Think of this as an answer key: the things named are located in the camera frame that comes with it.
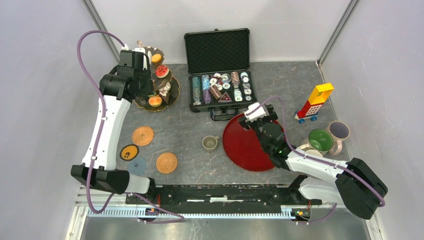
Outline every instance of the blue coaster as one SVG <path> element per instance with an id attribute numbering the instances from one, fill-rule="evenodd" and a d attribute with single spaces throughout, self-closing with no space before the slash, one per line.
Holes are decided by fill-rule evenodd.
<path id="1" fill-rule="evenodd" d="M 141 156 L 134 158 L 129 162 L 128 167 L 126 168 L 130 174 L 137 176 L 144 176 L 146 172 L 146 160 Z"/>

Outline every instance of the round red tray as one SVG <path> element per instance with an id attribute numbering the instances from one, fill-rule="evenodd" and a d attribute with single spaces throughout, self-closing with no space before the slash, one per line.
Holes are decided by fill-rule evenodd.
<path id="1" fill-rule="evenodd" d="M 274 168 L 268 154 L 262 151 L 255 131 L 245 130 L 239 124 L 242 116 L 233 117 L 225 126 L 222 145 L 226 155 L 233 163 L 249 171 L 261 172 Z"/>

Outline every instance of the white wall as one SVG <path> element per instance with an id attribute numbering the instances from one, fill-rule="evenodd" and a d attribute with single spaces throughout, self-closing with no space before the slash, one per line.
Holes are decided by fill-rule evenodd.
<path id="1" fill-rule="evenodd" d="M 424 2 L 358 4 L 323 64 L 352 156 L 388 186 L 377 210 L 386 239 L 421 239 L 424 222 Z"/>
<path id="2" fill-rule="evenodd" d="M 98 104 L 76 46 L 95 26 L 78 0 L 1 1 L 0 24 L 0 239 L 64 239 Z M 82 49 L 94 79 L 116 64 L 100 36 Z"/>
<path id="3" fill-rule="evenodd" d="M 349 0 L 93 0 L 107 29 L 130 47 L 160 48 L 186 63 L 184 34 L 250 29 L 250 59 L 309 61 L 322 53 Z"/>

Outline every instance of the mug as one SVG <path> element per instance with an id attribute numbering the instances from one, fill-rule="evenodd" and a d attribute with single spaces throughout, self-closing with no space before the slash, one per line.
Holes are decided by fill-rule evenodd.
<path id="1" fill-rule="evenodd" d="M 215 149 L 217 149 L 218 139 L 219 137 L 217 136 L 205 136 L 201 141 L 201 144 L 203 145 L 203 148 L 206 150 L 206 152 L 213 152 Z"/>
<path id="2" fill-rule="evenodd" d="M 308 155 L 314 155 L 314 156 L 318 156 L 318 157 L 323 156 L 319 151 L 314 150 L 314 149 L 309 149 L 305 153 L 307 153 Z"/>
<path id="3" fill-rule="evenodd" d="M 322 156 L 333 147 L 333 138 L 330 133 L 323 129 L 312 130 L 307 138 L 302 142 L 299 149 L 303 151 L 315 150 Z"/>
<path id="4" fill-rule="evenodd" d="M 328 151 L 331 155 L 337 155 L 343 148 L 343 141 L 349 137 L 349 127 L 341 121 L 333 121 L 325 129 L 332 137 L 334 146 Z"/>

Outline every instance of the red lego brick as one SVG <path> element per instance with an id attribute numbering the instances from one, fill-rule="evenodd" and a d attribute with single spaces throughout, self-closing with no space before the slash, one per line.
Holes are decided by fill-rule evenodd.
<path id="1" fill-rule="evenodd" d="M 308 112 L 309 108 L 311 108 L 311 104 L 308 100 L 306 100 L 305 105 L 303 106 L 302 110 L 297 112 L 297 116 L 301 119 L 306 117 L 306 113 Z"/>
<path id="2" fill-rule="evenodd" d="M 302 110 L 297 112 L 297 117 L 299 117 L 300 119 L 307 117 L 306 113 L 309 111 L 309 109 L 311 107 L 315 107 L 315 106 L 320 106 L 323 105 L 322 103 L 318 103 L 318 104 L 313 104 L 311 105 L 309 103 L 309 101 L 307 100 L 305 105 L 303 106 Z"/>

